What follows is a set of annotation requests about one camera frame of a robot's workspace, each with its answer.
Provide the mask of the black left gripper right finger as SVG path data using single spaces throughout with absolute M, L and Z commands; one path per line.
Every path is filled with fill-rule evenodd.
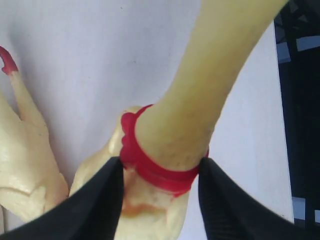
M 198 199 L 209 240 L 318 240 L 239 187 L 211 158 L 199 165 Z

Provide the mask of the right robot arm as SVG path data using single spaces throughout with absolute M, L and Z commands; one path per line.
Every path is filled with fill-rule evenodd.
M 293 200 L 305 225 L 320 222 L 320 3 L 291 0 L 274 20 Z

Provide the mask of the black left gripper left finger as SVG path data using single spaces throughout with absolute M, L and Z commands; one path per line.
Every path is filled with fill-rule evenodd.
M 112 240 L 124 197 L 123 166 L 107 163 L 76 193 L 41 217 L 0 236 L 2 240 Z

